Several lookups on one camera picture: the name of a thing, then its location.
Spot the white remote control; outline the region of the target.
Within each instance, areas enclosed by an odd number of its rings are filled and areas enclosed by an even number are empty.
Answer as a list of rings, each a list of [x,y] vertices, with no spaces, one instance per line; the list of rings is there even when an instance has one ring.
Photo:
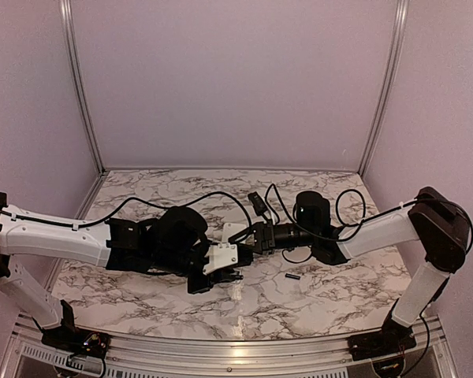
[[[244,277],[240,271],[240,268],[249,266],[253,257],[251,256],[251,250],[248,249],[248,245],[245,243],[247,240],[246,232],[248,226],[245,224],[225,223],[222,231],[222,242],[229,243],[231,246],[236,247],[237,261],[232,263],[229,267],[222,269],[219,273],[219,283],[224,284],[236,284]]]

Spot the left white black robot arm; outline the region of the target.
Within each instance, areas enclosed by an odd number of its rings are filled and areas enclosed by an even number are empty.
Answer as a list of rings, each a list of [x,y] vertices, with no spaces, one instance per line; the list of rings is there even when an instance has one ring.
[[[188,293],[202,294],[215,284],[239,280],[236,271],[250,265],[250,252],[236,243],[207,237],[207,222],[185,206],[142,221],[109,217],[86,223],[29,213],[7,202],[0,192],[0,291],[29,313],[43,332],[66,350],[78,350],[84,334],[70,305],[56,300],[18,261],[35,255],[80,261],[118,272],[161,273],[187,280]]]

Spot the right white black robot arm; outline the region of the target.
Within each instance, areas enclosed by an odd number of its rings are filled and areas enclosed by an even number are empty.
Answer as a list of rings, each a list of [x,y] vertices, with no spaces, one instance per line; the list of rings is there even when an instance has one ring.
[[[296,196],[289,222],[268,220],[250,225],[225,224],[223,239],[250,241],[257,254],[307,246],[311,256],[325,265],[343,265],[364,254],[417,242],[425,252],[405,292],[397,299],[374,345],[390,353],[405,340],[422,311],[441,294],[449,278],[466,261],[473,246],[473,223],[465,209],[432,187],[424,187],[411,200],[353,224],[331,222],[331,205],[316,191]]]

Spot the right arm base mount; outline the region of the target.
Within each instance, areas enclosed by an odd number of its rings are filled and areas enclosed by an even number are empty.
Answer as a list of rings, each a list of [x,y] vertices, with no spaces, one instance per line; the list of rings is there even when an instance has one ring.
[[[348,337],[349,353],[354,361],[379,358],[416,347],[415,337],[409,332],[398,336],[392,332],[367,332]]]

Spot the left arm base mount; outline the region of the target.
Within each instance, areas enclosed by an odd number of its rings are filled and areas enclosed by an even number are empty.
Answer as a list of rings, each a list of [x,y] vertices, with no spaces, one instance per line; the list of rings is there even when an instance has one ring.
[[[102,359],[108,351],[110,335],[85,328],[69,330],[58,327],[44,330],[42,343],[76,356],[83,355]]]

